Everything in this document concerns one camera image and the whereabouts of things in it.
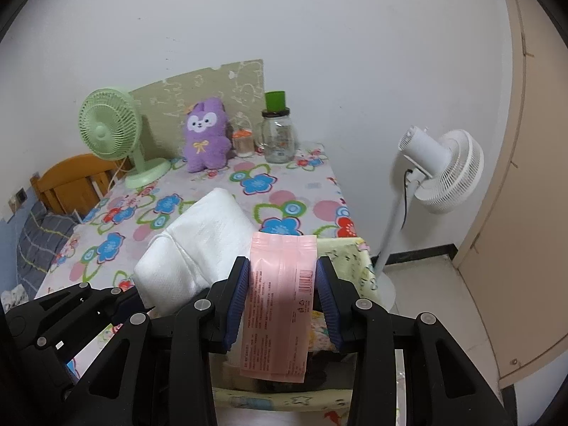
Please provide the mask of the white cotton pad pack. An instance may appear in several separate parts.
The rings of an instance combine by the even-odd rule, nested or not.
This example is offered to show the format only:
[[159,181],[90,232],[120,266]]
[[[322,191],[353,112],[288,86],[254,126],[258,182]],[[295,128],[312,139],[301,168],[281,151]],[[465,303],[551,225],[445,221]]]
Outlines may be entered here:
[[216,187],[154,236],[134,267],[134,284],[152,317],[170,316],[248,256],[256,229],[233,195]]

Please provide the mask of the pink packet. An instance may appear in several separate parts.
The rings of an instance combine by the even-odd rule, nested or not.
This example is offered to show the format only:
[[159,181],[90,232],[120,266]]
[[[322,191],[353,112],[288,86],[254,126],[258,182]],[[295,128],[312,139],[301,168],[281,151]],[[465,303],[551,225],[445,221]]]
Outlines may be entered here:
[[317,259],[316,236],[253,235],[242,318],[242,376],[304,381]]

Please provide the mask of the crumpled white cloth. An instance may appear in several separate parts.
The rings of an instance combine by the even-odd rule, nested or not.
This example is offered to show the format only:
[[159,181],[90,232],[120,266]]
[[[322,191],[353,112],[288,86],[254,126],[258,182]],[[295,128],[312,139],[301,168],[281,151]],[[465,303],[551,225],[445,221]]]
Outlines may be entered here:
[[23,288],[22,284],[18,284],[11,290],[4,290],[1,293],[1,304],[5,313],[11,309],[25,304],[29,301],[27,291]]

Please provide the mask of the grey plaid pillow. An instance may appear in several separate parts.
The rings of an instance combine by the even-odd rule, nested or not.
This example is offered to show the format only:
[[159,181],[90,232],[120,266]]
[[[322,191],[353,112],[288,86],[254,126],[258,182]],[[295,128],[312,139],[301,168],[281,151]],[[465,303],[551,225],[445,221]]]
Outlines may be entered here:
[[52,213],[42,201],[31,207],[16,243],[16,278],[35,296],[51,266],[70,240],[77,218]]

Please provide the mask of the beige door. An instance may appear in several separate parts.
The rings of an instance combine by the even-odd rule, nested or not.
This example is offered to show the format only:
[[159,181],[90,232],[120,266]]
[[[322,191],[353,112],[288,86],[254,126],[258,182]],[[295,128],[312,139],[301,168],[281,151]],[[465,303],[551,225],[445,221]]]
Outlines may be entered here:
[[506,8],[506,131],[453,260],[492,345],[500,388],[567,349],[567,47],[537,0],[506,0]]

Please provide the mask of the yellow patterned storage box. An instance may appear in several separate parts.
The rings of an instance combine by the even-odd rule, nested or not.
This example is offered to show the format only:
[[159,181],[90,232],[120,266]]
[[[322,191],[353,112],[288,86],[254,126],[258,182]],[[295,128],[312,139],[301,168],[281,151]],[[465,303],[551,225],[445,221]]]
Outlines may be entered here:
[[[312,312],[309,338],[311,352],[353,352],[357,337],[350,312],[354,302],[366,299],[386,310],[395,304],[396,290],[386,275],[373,271],[368,245],[361,237],[319,239],[322,258],[316,273],[316,296],[320,309]],[[305,392],[262,394],[239,389],[213,388],[219,408],[260,411],[339,411],[349,408],[350,388],[309,389]]]

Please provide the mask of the green desk fan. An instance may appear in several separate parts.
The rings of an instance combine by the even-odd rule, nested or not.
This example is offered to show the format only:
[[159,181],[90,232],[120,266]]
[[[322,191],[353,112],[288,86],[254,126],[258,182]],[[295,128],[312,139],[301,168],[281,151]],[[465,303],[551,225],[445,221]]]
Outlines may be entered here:
[[102,160],[131,160],[125,176],[130,190],[156,182],[170,170],[165,158],[146,160],[142,152],[142,115],[134,98],[116,88],[99,88],[84,100],[79,132],[88,149]]

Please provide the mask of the white standing fan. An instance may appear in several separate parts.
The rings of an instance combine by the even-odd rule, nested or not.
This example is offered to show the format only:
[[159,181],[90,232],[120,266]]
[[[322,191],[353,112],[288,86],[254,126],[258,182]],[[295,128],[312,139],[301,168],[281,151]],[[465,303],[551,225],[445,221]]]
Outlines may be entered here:
[[[366,145],[361,174],[367,177],[368,192],[360,198],[355,218],[370,255],[380,254],[391,225],[396,235],[391,253],[396,256],[459,249],[486,190],[481,173],[465,167],[481,145],[466,131],[435,129],[429,134],[406,123],[369,138]],[[454,190],[456,197],[445,200],[444,210],[409,193],[405,174],[413,168],[426,175],[422,184],[428,187],[428,199],[439,198],[447,187]]]

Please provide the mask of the floral tablecloth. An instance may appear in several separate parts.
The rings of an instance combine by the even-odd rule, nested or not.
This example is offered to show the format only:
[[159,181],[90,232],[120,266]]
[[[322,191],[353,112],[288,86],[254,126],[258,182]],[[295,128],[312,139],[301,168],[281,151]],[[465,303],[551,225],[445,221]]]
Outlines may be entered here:
[[164,177],[146,187],[114,186],[75,228],[38,295],[78,283],[129,289],[134,266],[152,237],[215,187],[228,190],[262,232],[329,239],[356,235],[322,145],[304,145],[288,164],[269,164],[255,155],[197,173],[187,171],[185,160],[177,158]]

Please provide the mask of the purple plush toy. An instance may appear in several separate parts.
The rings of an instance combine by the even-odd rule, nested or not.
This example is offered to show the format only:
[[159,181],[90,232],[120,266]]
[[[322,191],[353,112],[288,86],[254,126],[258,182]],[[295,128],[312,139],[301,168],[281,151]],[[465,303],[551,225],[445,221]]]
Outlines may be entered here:
[[227,137],[227,121],[222,101],[217,97],[196,103],[188,112],[183,157],[189,173],[226,166],[232,148]]

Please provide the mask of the green patterned cardboard sheet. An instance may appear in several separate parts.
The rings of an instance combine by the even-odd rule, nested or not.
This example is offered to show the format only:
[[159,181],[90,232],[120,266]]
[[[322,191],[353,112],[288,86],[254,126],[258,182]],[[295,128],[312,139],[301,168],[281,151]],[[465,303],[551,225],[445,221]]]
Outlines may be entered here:
[[247,126],[254,137],[260,137],[266,106],[264,63],[258,59],[202,68],[134,89],[130,94],[142,115],[145,159],[180,157],[187,111],[210,97],[222,101],[230,124]]

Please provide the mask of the toothpick jar orange lid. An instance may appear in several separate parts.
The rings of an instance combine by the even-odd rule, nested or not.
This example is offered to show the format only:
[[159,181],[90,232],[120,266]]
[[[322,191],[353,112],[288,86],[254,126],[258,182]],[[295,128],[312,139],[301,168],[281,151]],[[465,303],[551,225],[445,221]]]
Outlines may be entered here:
[[249,129],[238,129],[232,134],[235,153],[240,158],[247,158],[255,153],[253,132]]

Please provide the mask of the glass jar green lid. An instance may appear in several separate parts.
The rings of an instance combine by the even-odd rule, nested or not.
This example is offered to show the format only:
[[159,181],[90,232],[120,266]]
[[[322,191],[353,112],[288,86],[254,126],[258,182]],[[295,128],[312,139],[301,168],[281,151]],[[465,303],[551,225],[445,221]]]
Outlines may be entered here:
[[296,155],[296,133],[284,91],[267,91],[260,143],[269,164],[288,164]]

